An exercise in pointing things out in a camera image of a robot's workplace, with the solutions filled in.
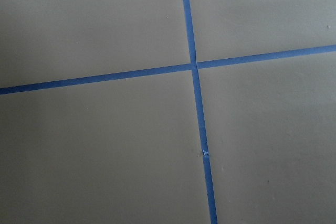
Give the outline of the long blue tape strip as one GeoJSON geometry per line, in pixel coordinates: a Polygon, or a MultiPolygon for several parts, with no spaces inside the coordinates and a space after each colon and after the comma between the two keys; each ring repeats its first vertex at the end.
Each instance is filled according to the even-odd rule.
{"type": "Polygon", "coordinates": [[[185,23],[186,23],[188,49],[189,49],[189,56],[190,56],[190,62],[191,62],[191,72],[192,72],[192,78],[193,78],[194,97],[195,97],[195,106],[196,106],[196,112],[197,112],[199,137],[200,137],[200,143],[201,143],[201,156],[203,159],[203,166],[204,166],[204,176],[205,176],[209,216],[210,216],[211,223],[218,223],[214,187],[213,187],[212,170],[211,170],[211,160],[210,160],[210,154],[208,150],[208,141],[207,141],[207,132],[206,132],[206,124],[205,124],[205,116],[204,116],[204,108],[203,108],[203,100],[202,100],[201,83],[199,79],[199,71],[198,71],[198,65],[197,65],[196,46],[195,46],[192,10],[191,10],[190,0],[183,0],[183,6],[184,6],[184,15],[185,15],[185,23]]]}

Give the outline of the crossing blue tape strip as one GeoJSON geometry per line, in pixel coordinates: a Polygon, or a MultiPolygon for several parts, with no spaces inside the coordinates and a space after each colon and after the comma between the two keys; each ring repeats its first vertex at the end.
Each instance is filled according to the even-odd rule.
{"type": "MultiPolygon", "coordinates": [[[[241,57],[234,57],[234,58],[228,58],[228,59],[202,61],[202,62],[198,62],[196,65],[199,69],[205,69],[205,68],[237,65],[237,64],[256,62],[256,61],[266,61],[266,60],[274,60],[274,59],[281,59],[281,58],[291,58],[291,57],[297,57],[297,56],[322,54],[322,53],[327,53],[327,52],[335,52],[335,45],[296,49],[296,50],[287,50],[287,51],[272,52],[272,53],[259,54],[259,55],[241,56],[241,57]]],[[[89,76],[89,77],[73,78],[73,79],[66,79],[66,80],[25,84],[25,85],[13,86],[13,87],[1,88],[1,95],[35,91],[35,90],[43,90],[43,89],[69,87],[69,86],[76,86],[76,85],[104,82],[104,81],[112,81],[112,80],[119,80],[119,79],[153,76],[157,74],[182,72],[182,71],[189,71],[189,70],[192,70],[191,63],[182,64],[182,65],[173,65],[173,66],[167,66],[167,67],[157,67],[157,68],[150,68],[150,69],[141,69],[141,70],[134,70],[134,71],[102,74],[98,76],[89,76]]]]}

